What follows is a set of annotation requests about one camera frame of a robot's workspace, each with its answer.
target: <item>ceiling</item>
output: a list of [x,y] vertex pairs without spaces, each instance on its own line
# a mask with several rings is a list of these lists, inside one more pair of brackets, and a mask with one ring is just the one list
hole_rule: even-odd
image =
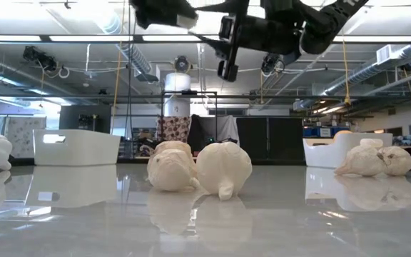
[[[66,9],[64,1],[54,0],[0,0],[0,34],[102,34],[102,30],[96,25],[96,20],[101,18],[105,11],[115,11],[119,17],[125,16],[125,27],[135,34],[185,34],[186,31],[167,26],[151,26],[148,30],[143,30],[134,26],[134,15],[131,9],[131,20],[128,23],[128,9],[123,15],[123,1],[92,0],[76,3],[70,1],[71,9]],[[194,6],[204,4],[214,4],[220,1],[191,1]],[[322,3],[328,4],[331,1],[304,1],[306,4],[320,7]],[[257,6],[251,7],[251,14],[259,15],[262,9]],[[200,34],[216,34],[220,27],[220,18],[223,14],[201,13],[197,27],[193,30]],[[355,15],[345,26],[346,34],[358,35],[411,35],[411,1],[386,1],[370,0],[365,8]],[[360,64],[375,58],[375,52],[385,45],[351,45],[346,46],[347,68],[356,69]],[[56,60],[68,68],[82,70],[82,72],[72,71],[67,79],[56,77],[54,79],[45,78],[46,82],[53,84],[56,88],[44,84],[44,91],[52,94],[65,94],[67,91],[71,95],[97,94],[99,90],[106,89],[113,94],[116,87],[116,68],[118,66],[118,49],[110,44],[92,44],[89,49],[87,68],[87,45],[86,44],[39,44],[37,48],[45,51],[48,55],[54,56]],[[139,44],[145,58],[152,63],[152,66],[162,65],[163,71],[167,74],[173,72],[169,61],[175,57],[184,55],[193,64],[198,64],[198,47],[196,44]],[[0,66],[0,76],[16,81],[18,86],[11,84],[0,85],[0,94],[13,94],[14,91],[29,93],[28,89],[40,89],[40,81],[33,78],[41,78],[41,69],[36,64],[28,64],[23,60],[22,54],[25,45],[23,44],[0,44],[0,62],[18,68],[31,74],[31,78],[21,76],[18,72],[3,69]],[[217,91],[219,94],[248,94],[252,90],[261,87],[260,70],[261,61],[265,53],[248,49],[239,49],[237,64],[241,72],[238,80],[234,83],[223,82],[216,76],[218,59],[214,50],[205,46],[203,54],[203,72],[205,76],[205,87],[208,91]],[[126,60],[122,57],[120,65],[124,67]],[[97,71],[92,77],[83,71]],[[320,56],[304,54],[296,63],[286,67],[286,74],[280,74],[269,84],[264,84],[267,95],[308,95],[312,93],[313,85],[321,87],[327,85],[335,79],[345,75],[345,63],[343,61],[343,47],[341,45],[332,46],[329,51]],[[199,71],[193,69],[189,73],[192,76],[192,89],[199,89]],[[394,71],[380,74],[375,78],[366,81],[365,84],[383,86],[395,79]],[[133,76],[129,76],[128,69],[121,69],[118,80],[118,94],[126,95],[129,84],[133,87],[132,94],[159,94],[161,85],[158,83],[147,84],[138,81]],[[135,99],[135,102],[153,102]],[[248,103],[247,99],[237,99],[231,101],[224,99],[223,102]],[[289,101],[271,101],[271,104],[292,103]]]

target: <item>ventilation duct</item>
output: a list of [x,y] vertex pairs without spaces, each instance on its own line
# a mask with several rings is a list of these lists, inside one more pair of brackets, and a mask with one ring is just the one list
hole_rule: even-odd
[[[397,66],[402,66],[411,62],[411,45],[407,46],[393,46],[388,45],[377,51],[377,58],[374,58],[359,68],[348,72],[348,83],[353,86],[364,82],[373,76],[382,73],[388,69],[393,69]],[[327,85],[326,89],[320,96],[333,96],[346,87],[346,76],[342,76],[331,84]],[[295,109],[308,109],[316,100],[306,99],[297,102]]]
[[[105,33],[111,35],[120,35],[123,31],[121,25],[120,17],[111,8],[110,4],[106,1],[101,1],[97,3],[96,8],[99,7],[99,13],[102,14],[100,19],[95,19],[96,25]],[[142,54],[141,50],[134,45],[123,42],[121,44],[116,44],[116,48],[123,54],[126,59],[129,60],[131,57],[131,63],[133,68],[136,70],[135,75],[139,81],[143,82],[158,82],[159,79],[156,75],[153,75],[152,67],[147,61],[145,56]]]

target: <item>white container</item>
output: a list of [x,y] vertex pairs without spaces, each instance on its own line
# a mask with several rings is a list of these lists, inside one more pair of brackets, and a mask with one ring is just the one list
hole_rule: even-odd
[[78,208],[117,196],[116,165],[36,166],[26,205]]
[[[337,168],[342,165],[347,152],[360,145],[361,139],[381,139],[383,147],[392,145],[391,133],[344,133],[332,139],[304,138],[304,152],[307,166]],[[313,146],[314,143],[326,143]]]
[[78,129],[34,130],[34,162],[42,166],[115,164],[120,136]]

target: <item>metal frame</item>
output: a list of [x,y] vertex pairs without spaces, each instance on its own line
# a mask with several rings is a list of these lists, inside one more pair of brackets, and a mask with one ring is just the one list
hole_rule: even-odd
[[[198,95],[176,95],[177,98],[180,99],[203,99],[206,98],[205,95],[199,95],[199,94],[204,94],[204,93],[209,93],[209,94],[214,94],[216,92],[206,92],[206,91],[198,91]],[[164,95],[135,95],[131,96],[132,99],[161,99],[162,97],[171,97],[172,94],[170,92],[167,92],[167,94]],[[13,95],[13,94],[0,94],[0,97],[13,97],[13,98],[18,98],[18,99],[30,99],[30,100],[40,100],[41,97],[39,95]],[[44,100],[50,98],[50,97],[59,97],[63,99],[113,99],[115,96],[114,95],[48,95],[44,97]],[[128,95],[119,95],[117,96],[118,99],[127,99]],[[255,96],[249,96],[247,94],[243,95],[218,95],[216,94],[215,99],[254,99]],[[342,101],[345,97],[344,96],[274,96],[274,95],[269,95],[269,96],[264,96],[265,99],[315,99],[315,100],[337,100],[337,101]],[[407,99],[410,100],[411,96],[351,96],[352,99],[356,100],[382,100],[382,99]]]
[[[190,94],[184,94],[185,92],[182,91],[161,91],[161,120],[164,118],[164,98],[167,96],[175,96],[177,98],[182,98],[182,99],[191,99],[191,98],[197,98],[194,96],[199,96],[199,95],[190,95]],[[197,92],[197,94],[201,94],[201,98],[204,98],[207,96],[207,94],[213,94],[215,96],[215,140],[218,138],[218,92],[216,91],[200,91]],[[164,141],[163,138],[163,132],[164,132],[164,126],[161,124],[161,141]]]
[[[28,34],[0,34],[0,36],[39,36],[41,39],[40,41],[10,41],[10,40],[0,40],[0,44],[119,44],[120,41],[77,41],[77,40],[65,40],[65,41],[52,41],[50,36],[99,36],[99,37],[113,37],[116,35],[98,35],[98,34],[57,34],[57,35],[49,35],[49,34],[43,34],[43,35],[28,35]],[[196,43],[204,43],[200,39],[198,40],[181,40],[182,37],[191,37],[194,35],[190,34],[128,34],[128,35],[119,35],[119,36],[128,36],[128,39],[130,36],[133,37],[133,40],[130,40],[129,42],[133,44],[196,44]],[[171,40],[144,40],[144,36],[177,36],[179,40],[177,41],[171,41]],[[218,38],[217,34],[199,34],[198,36],[204,36],[204,37],[213,37],[213,38]],[[369,36],[369,35],[347,35],[347,44],[411,44],[411,41],[408,40],[394,40],[396,38],[407,38],[411,37],[411,35],[383,35],[383,36],[378,36],[379,38],[388,38],[388,40],[381,40],[381,41],[372,41],[372,40],[362,40],[363,38],[375,38],[376,36]],[[331,45],[336,45],[336,44],[343,44],[342,41],[333,41]]]

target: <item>hanging wire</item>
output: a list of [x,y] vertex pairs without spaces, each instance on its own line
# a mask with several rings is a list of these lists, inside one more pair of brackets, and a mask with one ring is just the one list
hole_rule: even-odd
[[[131,23],[131,10],[129,9],[128,11],[128,20]],[[136,23],[134,22],[133,25],[133,34],[136,33]],[[126,121],[125,121],[125,135],[128,133],[128,117],[130,117],[130,124],[129,124],[129,128],[130,128],[130,132],[131,132],[131,155],[134,156],[134,149],[133,149],[133,107],[131,106],[132,104],[132,92],[131,92],[131,67],[133,65],[133,50],[134,50],[134,44],[131,43],[131,41],[128,42],[129,47],[131,47],[131,52],[129,54],[129,64],[128,64],[128,98],[127,98],[127,102],[128,105],[126,106]]]
[[343,46],[343,62],[345,64],[345,88],[347,89],[347,94],[345,95],[345,104],[350,105],[350,85],[348,83],[348,63],[347,63],[347,49],[345,43],[345,31],[342,29],[342,46]]
[[[125,9],[126,9],[126,0],[123,1],[123,16],[121,17],[121,26],[123,28],[124,22],[125,22]],[[112,128],[111,128],[111,135],[113,135],[113,127],[115,126],[115,112],[116,112],[116,105],[117,105],[117,95],[118,95],[118,85],[120,83],[120,66],[121,66],[121,45],[123,44],[122,41],[120,41],[120,47],[118,48],[118,66],[117,66],[117,74],[116,74],[116,79],[115,79],[115,91],[113,93],[113,105],[112,105]],[[88,71],[88,55],[90,51],[90,45],[88,45],[87,48],[87,62],[86,62],[86,71]]]

